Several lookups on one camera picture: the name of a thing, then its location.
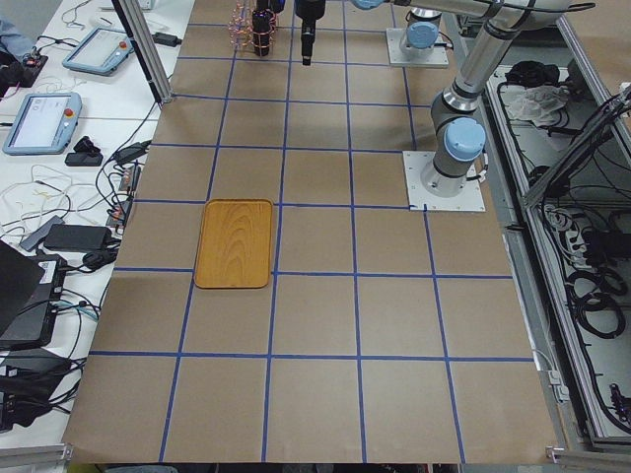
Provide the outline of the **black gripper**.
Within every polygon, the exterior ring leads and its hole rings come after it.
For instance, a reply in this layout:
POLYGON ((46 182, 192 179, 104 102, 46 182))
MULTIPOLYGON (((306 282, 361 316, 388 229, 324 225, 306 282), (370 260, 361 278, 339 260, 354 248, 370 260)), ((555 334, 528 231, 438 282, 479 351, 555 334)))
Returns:
POLYGON ((302 20, 301 42, 302 42, 302 64, 311 65, 313 58, 312 44, 316 38, 316 22, 325 13, 324 0, 296 0, 295 14, 302 20))

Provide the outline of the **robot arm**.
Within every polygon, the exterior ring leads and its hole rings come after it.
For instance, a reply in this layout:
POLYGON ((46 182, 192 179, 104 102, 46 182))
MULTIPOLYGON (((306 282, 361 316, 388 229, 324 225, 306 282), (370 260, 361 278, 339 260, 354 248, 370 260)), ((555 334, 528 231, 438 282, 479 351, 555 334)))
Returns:
POLYGON ((403 45, 415 49, 433 47, 440 33, 441 19, 442 13, 438 10, 410 9, 406 16, 403 45))
POLYGON ((421 172, 422 184, 441 198, 461 193, 486 133, 471 115, 477 99, 512 41, 523 31, 546 27, 570 7, 568 1, 397 1, 397 6, 477 17, 481 31, 453 82, 434 99, 431 116, 437 151, 421 172))

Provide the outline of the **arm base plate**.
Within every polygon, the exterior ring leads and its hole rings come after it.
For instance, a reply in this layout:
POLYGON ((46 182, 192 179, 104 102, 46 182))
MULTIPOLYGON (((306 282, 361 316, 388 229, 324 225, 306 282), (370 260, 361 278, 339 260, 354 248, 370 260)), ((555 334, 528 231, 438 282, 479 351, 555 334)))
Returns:
POLYGON ((392 67, 420 67, 446 69, 449 67, 447 48, 437 41, 432 47, 419 49, 407 46, 406 29, 386 30, 389 65, 392 67))
POLYGON ((475 165, 465 176, 445 177, 434 167, 435 153, 404 151, 403 170, 410 211, 468 212, 486 211, 475 165))

